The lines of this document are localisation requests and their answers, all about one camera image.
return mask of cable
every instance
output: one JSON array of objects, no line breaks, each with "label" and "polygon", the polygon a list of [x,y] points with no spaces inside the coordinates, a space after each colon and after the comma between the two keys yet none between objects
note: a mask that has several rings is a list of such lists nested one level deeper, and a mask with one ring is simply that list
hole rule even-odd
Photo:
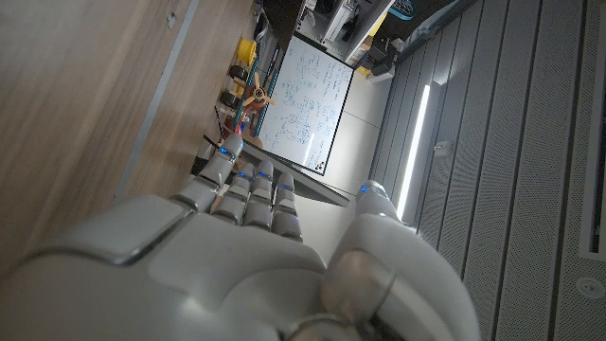
[{"label": "cable", "polygon": [[221,119],[219,118],[219,110],[217,110],[216,105],[215,105],[215,114],[217,115],[217,124],[219,124],[219,134],[221,134],[222,139],[225,139],[225,134],[223,133],[223,129],[221,128]]},{"label": "cable", "polygon": [[211,140],[210,137],[205,135],[205,140],[208,141],[208,143],[210,143],[210,145],[215,147],[215,149],[219,149],[219,145],[217,145],[215,142],[213,142],[213,140]]}]

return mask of box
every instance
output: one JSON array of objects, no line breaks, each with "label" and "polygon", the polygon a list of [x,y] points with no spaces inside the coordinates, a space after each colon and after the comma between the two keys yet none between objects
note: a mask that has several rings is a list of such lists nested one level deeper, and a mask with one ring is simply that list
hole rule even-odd
[{"label": "box", "polygon": [[366,57],[366,60],[360,65],[361,67],[370,70],[377,61],[375,61],[372,57]]},{"label": "box", "polygon": [[393,62],[388,59],[384,59],[378,63],[375,63],[375,65],[370,69],[370,71],[375,76],[381,76],[385,72],[389,72],[389,69],[391,69],[392,65]]},{"label": "box", "polygon": [[351,57],[349,57],[348,63],[349,62],[357,63],[358,61],[360,61],[362,56],[364,56],[364,54],[370,49],[371,46],[372,46],[372,37],[368,36],[368,37],[366,37],[366,39],[364,39],[364,41],[358,47],[358,49],[356,49],[356,51],[351,55]]},{"label": "box", "polygon": [[374,58],[375,61],[381,61],[387,57],[388,49],[391,46],[390,40],[385,34],[377,34],[372,40],[372,46],[368,50],[370,57]]},{"label": "box", "polygon": [[391,69],[389,69],[389,71],[387,71],[379,76],[369,75],[368,77],[366,77],[366,79],[370,82],[379,82],[379,81],[385,81],[385,80],[392,79],[392,78],[394,78],[395,75],[396,75],[396,67],[391,66]]}]

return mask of wooden surface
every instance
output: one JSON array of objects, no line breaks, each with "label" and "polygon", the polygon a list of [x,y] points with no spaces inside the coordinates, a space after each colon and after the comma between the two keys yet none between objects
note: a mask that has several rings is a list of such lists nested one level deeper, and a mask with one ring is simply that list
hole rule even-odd
[{"label": "wooden surface", "polygon": [[[113,203],[189,2],[0,4],[0,274]],[[129,194],[183,184],[251,3],[201,1]]]}]

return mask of fluorescent light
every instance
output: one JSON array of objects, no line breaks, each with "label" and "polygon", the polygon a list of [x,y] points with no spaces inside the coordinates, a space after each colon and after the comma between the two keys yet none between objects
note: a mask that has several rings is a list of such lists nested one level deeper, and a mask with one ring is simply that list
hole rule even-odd
[{"label": "fluorescent light", "polygon": [[429,85],[425,85],[425,89],[423,90],[423,97],[420,99],[419,115],[417,116],[417,124],[415,125],[415,131],[413,132],[413,141],[410,145],[410,153],[408,154],[408,161],[406,162],[406,171],[404,172],[404,178],[401,183],[400,199],[398,199],[398,216],[400,217],[400,219],[404,214],[404,207],[406,206],[406,197],[408,196],[410,181],[413,177],[413,168],[415,167],[417,149],[419,148],[420,131],[423,128],[423,120],[425,119],[425,109],[427,109],[427,100],[429,99],[429,90]]}]

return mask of robotic hand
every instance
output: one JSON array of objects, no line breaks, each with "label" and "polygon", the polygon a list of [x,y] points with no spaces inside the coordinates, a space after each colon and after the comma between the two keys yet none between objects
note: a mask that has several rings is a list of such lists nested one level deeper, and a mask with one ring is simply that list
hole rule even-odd
[{"label": "robotic hand", "polygon": [[165,200],[133,198],[0,279],[7,339],[479,340],[458,275],[368,181],[327,268],[302,243],[294,180],[231,135]]}]

